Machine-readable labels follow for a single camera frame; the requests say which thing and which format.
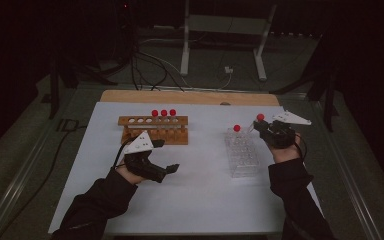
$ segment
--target test tube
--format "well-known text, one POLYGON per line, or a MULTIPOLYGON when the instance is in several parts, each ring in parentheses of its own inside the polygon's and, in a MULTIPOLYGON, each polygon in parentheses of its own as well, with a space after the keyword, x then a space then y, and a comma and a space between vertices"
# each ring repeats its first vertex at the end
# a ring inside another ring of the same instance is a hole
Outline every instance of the test tube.
POLYGON ((155 125, 157 126, 157 137, 160 138, 160 125, 158 124, 159 122, 158 111, 154 109, 152 110, 151 114, 152 114, 152 120, 154 123, 156 123, 155 125))
MULTIPOLYGON (((163 109, 161 110, 161 121, 162 122, 165 122, 167 123, 167 110, 163 109)), ((164 135, 165 135, 165 140, 167 140, 167 130, 166 130, 167 126, 166 125, 163 125, 163 129, 164 129, 164 135)))
MULTIPOLYGON (((171 120, 172 123, 176 123, 177 122, 176 110, 175 109, 170 109, 170 120, 171 120)), ((173 126, 174 140, 176 141, 177 125, 172 125, 172 126, 173 126)))

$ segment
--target black cable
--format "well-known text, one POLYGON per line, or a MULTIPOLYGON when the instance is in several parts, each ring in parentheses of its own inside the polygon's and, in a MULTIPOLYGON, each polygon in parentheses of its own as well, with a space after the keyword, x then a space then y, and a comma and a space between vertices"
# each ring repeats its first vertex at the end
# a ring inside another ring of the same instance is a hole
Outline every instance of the black cable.
POLYGON ((165 68, 165 66, 162 64, 161 61, 159 61, 158 59, 155 59, 155 60, 159 63, 159 64, 157 64, 157 63, 155 63, 155 62, 146 60, 146 59, 141 58, 141 57, 138 57, 138 56, 135 56, 135 57, 138 58, 138 59, 140 59, 140 60, 142 60, 142 61, 145 61, 145 62, 154 64, 154 65, 160 67, 160 68, 164 71, 164 77, 163 77, 161 80, 159 80, 159 81, 158 81, 157 83, 155 83, 155 84, 150 84, 150 85, 152 86, 151 91, 154 90, 155 88, 157 88, 158 85, 162 84, 162 83, 167 79, 167 75, 168 75, 167 72, 168 72, 168 70, 165 68))
MULTIPOLYGON (((151 85, 152 86, 152 88, 151 88, 151 91, 152 90, 154 90, 154 88, 156 88, 156 85, 158 84, 152 84, 151 82, 149 82, 148 80, 146 80, 146 78, 143 76, 143 74, 142 74, 142 72, 139 70, 139 68, 138 68, 138 66, 137 66, 137 59, 141 59, 141 58, 139 58, 139 57, 137 57, 136 56, 136 54, 134 55, 134 58, 135 58, 135 60, 136 60, 136 66, 134 67, 134 69, 136 70, 136 72, 138 72, 138 74, 139 74, 139 76, 140 76, 140 80, 143 80, 143 81, 145 81, 147 84, 149 84, 149 85, 151 85)), ((145 59, 141 59, 141 60, 143 60, 143 61, 147 61, 147 62, 150 62, 150 63, 152 63, 152 64, 155 64, 155 63, 153 63, 153 62, 151 62, 151 61, 148 61, 148 60, 145 60, 145 59)))
POLYGON ((299 137, 300 140, 301 140, 301 142, 304 144, 305 152, 304 152, 304 155, 303 155, 303 154, 302 154, 302 150, 301 150, 301 148, 299 147, 299 145, 298 145, 296 142, 294 142, 294 145, 295 145, 295 147, 297 147, 297 149, 298 149, 298 153, 299 153, 300 157, 301 157, 302 160, 304 161, 304 160, 305 160, 305 157, 307 156, 307 152, 308 152, 307 143, 304 141, 304 139, 303 139, 300 135, 296 134, 295 136, 299 137))
POLYGON ((142 72, 139 70, 138 67, 134 67, 134 70, 136 70, 136 72, 139 74, 139 85, 140 85, 139 90, 142 90, 142 89, 143 89, 142 80, 143 80, 145 83, 147 83, 147 84, 149 84, 149 85, 152 85, 150 82, 148 82, 148 80, 146 80, 146 79, 143 77, 142 72))
POLYGON ((114 168, 117 169, 117 168, 122 167, 122 166, 126 166, 126 164, 125 163, 119 164, 119 165, 115 166, 114 168))
POLYGON ((134 66, 133 66, 133 58, 130 58, 130 71, 132 73, 132 83, 135 86, 136 90, 139 91, 138 85, 136 84, 136 81, 135 81, 135 72, 134 72, 134 66))
POLYGON ((139 72, 139 90, 142 90, 143 88, 143 84, 142 84, 142 79, 143 79, 143 76, 142 76, 142 72, 139 71, 138 69, 138 59, 137 58, 133 58, 133 61, 134 61, 134 66, 133 68, 139 72))
POLYGON ((114 164, 113 164, 113 168, 116 168, 116 167, 117 167, 117 162, 118 162, 118 159, 120 158, 121 151, 123 151, 123 148, 124 148, 129 142, 133 142, 136 138, 137 138, 137 137, 129 138, 129 139, 127 139, 126 141, 124 141, 123 144, 121 144, 120 148, 118 149, 117 156, 115 157, 114 164))
MULTIPOLYGON (((155 60, 158 60, 158 61, 159 61, 158 58, 155 58, 154 56, 151 56, 151 55, 149 55, 149 54, 142 53, 142 52, 138 52, 138 53, 143 54, 143 55, 145 55, 145 56, 147 56, 147 57, 149 57, 149 58, 152 58, 152 59, 155 59, 155 60)), ((170 78, 173 80, 173 83, 174 83, 174 84, 175 84, 175 85, 176 85, 182 92, 184 92, 185 90, 183 90, 183 88, 176 82, 176 80, 174 79, 173 75, 171 75, 170 71, 167 70, 167 74, 168 74, 168 75, 170 76, 170 78)))
POLYGON ((86 128, 87 126, 80 126, 80 127, 77 127, 73 130, 69 130, 66 132, 66 134, 64 135, 64 137, 61 139, 59 145, 58 145, 58 148, 57 148, 57 151, 55 152, 55 155, 54 155, 54 158, 52 160, 52 165, 51 165, 51 168, 49 169, 48 171, 48 174, 46 175, 45 179, 42 181, 42 183, 40 184, 40 186, 36 189, 36 191, 33 193, 33 195, 27 200, 27 202, 20 208, 20 210, 18 210, 18 212, 12 217, 12 219, 10 221, 8 221, 7 225, 3 228, 3 230, 1 231, 0 233, 0 239, 1 237, 4 235, 4 233, 8 230, 8 228, 12 225, 12 223, 15 221, 15 219, 17 219, 17 217, 24 211, 24 209, 30 204, 30 202, 37 196, 37 194, 40 192, 40 190, 42 190, 43 186, 46 184, 46 182, 48 181, 49 177, 51 176, 53 170, 54 170, 54 167, 55 167, 55 164, 57 162, 57 157, 58 157, 58 154, 59 154, 59 151, 61 150, 61 146, 64 142, 64 140, 67 138, 67 136, 72 133, 72 132, 75 132, 77 131, 78 129, 81 129, 81 128, 86 128))

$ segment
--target black jacket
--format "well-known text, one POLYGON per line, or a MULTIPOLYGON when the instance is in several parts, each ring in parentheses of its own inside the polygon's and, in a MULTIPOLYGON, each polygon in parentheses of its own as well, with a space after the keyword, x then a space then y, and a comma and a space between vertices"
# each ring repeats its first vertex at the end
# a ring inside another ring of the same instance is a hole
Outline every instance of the black jacket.
MULTIPOLYGON (((307 190, 313 177, 302 160, 270 165, 269 173, 271 189, 282 198, 287 215, 282 239, 334 239, 307 190)), ((136 189, 111 169, 105 179, 98 179, 85 194, 74 198, 52 240, 101 239, 107 220, 126 212, 136 189)))

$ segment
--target hand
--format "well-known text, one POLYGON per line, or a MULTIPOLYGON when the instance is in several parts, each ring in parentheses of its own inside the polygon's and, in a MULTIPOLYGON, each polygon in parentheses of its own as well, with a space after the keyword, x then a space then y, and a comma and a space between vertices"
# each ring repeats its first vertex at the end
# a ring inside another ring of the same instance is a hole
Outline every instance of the hand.
POLYGON ((129 170, 127 170, 127 167, 124 164, 124 159, 121 160, 120 162, 120 167, 118 167, 116 169, 116 171, 122 176, 124 177, 124 179, 126 179, 129 183, 133 184, 133 185, 136 185, 136 184, 139 184, 141 183, 142 181, 146 180, 146 178, 144 177, 141 177, 141 176, 138 176, 136 174, 133 174, 131 172, 129 172, 129 170))
MULTIPOLYGON (((300 143, 300 134, 295 137, 295 142, 299 145, 300 143)), ((299 151, 295 145, 291 145, 284 149, 273 148, 272 146, 267 145, 270 149, 270 152, 273 154, 273 160, 275 163, 286 162, 292 159, 300 158, 299 151)))

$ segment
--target metal stand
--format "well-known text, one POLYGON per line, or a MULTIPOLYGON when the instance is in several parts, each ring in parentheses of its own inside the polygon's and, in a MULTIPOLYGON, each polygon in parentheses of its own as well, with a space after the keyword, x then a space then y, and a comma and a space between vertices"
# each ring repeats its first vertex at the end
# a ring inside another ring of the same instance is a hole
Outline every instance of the metal stand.
MULTIPOLYGON (((237 28, 234 29, 229 28, 230 33, 242 33, 242 34, 261 34, 261 42, 260 45, 254 49, 254 58, 255 58, 255 65, 257 67, 257 72, 258 72, 258 79, 260 81, 266 81, 267 80, 267 75, 266 71, 264 69, 264 64, 263 60, 261 58, 261 54, 263 53, 264 45, 267 41, 267 37, 270 32, 270 27, 271 23, 274 17, 274 14, 276 12, 276 7, 277 5, 272 5, 270 9, 269 16, 266 19, 259 20, 261 21, 261 25, 257 26, 255 28, 250 27, 250 26, 255 26, 255 23, 258 22, 256 20, 249 20, 249 19, 244 19, 244 18, 235 18, 241 23, 246 24, 246 28, 237 28)), ((190 53, 190 48, 189 48, 189 31, 190 30, 195 30, 195 31, 207 31, 207 32, 223 32, 220 31, 220 29, 211 29, 210 24, 204 23, 206 26, 198 26, 196 22, 199 22, 200 20, 207 19, 211 21, 211 19, 214 20, 214 22, 223 22, 223 17, 215 17, 215 16, 199 16, 199 15, 191 15, 189 13, 189 0, 186 0, 185 4, 185 30, 184 30, 184 40, 183 40, 183 53, 182 53, 182 62, 180 65, 180 74, 182 76, 187 76, 188 75, 188 67, 189 67, 189 53, 190 53)))

